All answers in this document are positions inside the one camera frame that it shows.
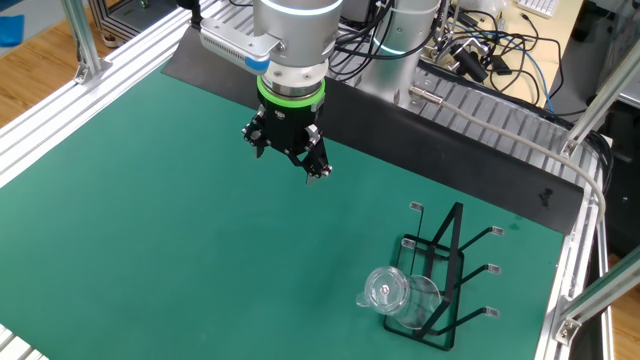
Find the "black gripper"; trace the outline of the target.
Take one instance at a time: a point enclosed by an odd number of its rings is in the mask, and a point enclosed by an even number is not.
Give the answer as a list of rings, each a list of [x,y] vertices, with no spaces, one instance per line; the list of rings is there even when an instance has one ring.
[[[328,177],[332,171],[324,139],[316,125],[324,101],[303,107],[291,107],[262,100],[259,110],[243,129],[242,134],[260,158],[267,147],[284,150],[291,162],[306,173],[305,184]]]

